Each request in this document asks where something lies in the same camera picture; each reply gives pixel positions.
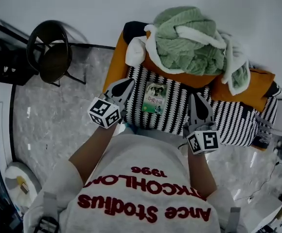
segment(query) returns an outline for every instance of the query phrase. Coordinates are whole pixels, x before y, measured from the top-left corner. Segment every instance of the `white wall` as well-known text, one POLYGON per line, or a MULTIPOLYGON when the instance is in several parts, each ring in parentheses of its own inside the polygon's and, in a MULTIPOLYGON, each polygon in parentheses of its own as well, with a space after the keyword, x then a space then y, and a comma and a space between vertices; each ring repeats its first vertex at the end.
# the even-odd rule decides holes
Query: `white wall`
POLYGON ((9 136, 9 110, 11 97, 11 84, 0 83, 0 171, 4 171, 12 162, 9 136))
POLYGON ((115 46, 125 22, 152 22, 179 5, 199 7, 218 28, 237 36, 250 60, 274 72, 282 86, 282 0, 0 0, 0 19, 28 34, 38 23, 57 19, 92 44, 115 46))

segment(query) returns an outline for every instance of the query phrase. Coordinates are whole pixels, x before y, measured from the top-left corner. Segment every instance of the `book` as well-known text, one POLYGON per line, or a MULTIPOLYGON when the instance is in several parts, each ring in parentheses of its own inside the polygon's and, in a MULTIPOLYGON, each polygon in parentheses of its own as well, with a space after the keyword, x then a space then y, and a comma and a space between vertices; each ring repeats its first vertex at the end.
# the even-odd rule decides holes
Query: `book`
POLYGON ((165 84, 147 82, 142 111, 162 115, 165 108, 167 88, 168 86, 165 84))

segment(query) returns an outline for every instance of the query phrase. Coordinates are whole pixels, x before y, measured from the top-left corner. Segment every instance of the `zigzag pattern fabric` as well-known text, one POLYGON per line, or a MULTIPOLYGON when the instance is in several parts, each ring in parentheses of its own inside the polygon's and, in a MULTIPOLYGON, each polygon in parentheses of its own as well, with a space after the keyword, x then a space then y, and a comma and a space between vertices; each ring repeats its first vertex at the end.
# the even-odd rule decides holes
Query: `zigzag pattern fabric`
POLYGON ((183 135, 182 128, 188 111, 188 96, 192 92, 201 92, 213 109, 222 144, 247 147, 254 141, 258 147, 267 147, 268 143, 265 139, 261 139, 261 135, 271 134, 277 111, 276 97, 268 98, 264 111, 260 113, 242 102, 214 101, 211 99, 208 87, 196 90, 164 78, 142 66, 130 67, 128 76, 136 81, 135 89, 126 106, 127 115, 124 120, 129 124, 142 129, 157 129, 183 135), (169 87, 162 115, 141 111, 148 81, 166 84, 169 87), (267 124, 258 121, 256 116, 262 118, 267 124))

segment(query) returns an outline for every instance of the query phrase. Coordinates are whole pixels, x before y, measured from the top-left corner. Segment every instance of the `shirt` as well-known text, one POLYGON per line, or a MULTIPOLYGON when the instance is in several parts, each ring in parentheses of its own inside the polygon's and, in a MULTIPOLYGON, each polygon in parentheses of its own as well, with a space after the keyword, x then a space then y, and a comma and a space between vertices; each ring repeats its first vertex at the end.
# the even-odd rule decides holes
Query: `shirt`
MULTIPOLYGON (((190 186, 186 162, 168 143, 118 135, 85 185, 71 162, 56 165, 24 216, 24 232, 38 224, 46 191, 57 196, 61 232, 219 233, 234 200, 225 188, 202 198, 190 186)), ((238 232, 247 232, 242 220, 238 232)))

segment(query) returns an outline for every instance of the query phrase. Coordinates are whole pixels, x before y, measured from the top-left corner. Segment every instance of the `marble floor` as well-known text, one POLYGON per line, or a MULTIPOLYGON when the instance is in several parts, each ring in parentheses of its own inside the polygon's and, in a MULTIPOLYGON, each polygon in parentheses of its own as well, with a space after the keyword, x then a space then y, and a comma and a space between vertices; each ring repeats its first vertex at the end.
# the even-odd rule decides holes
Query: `marble floor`
MULTIPOLYGON (((34 76, 25 86, 17 86, 13 121, 16 157, 34 172, 42 185, 56 162, 68 158, 97 128, 91 123, 87 109, 102 91, 112 54, 113 50, 100 48, 73 50, 69 72, 79 79, 85 77, 86 85, 64 76, 61 87, 56 87, 34 76)), ((275 145, 273 139, 264 152, 221 146, 207 155, 217 184, 230 189, 243 214, 264 194, 282 193, 282 165, 275 166, 278 161, 273 153, 275 145), (254 198, 249 203, 252 193, 254 198)))

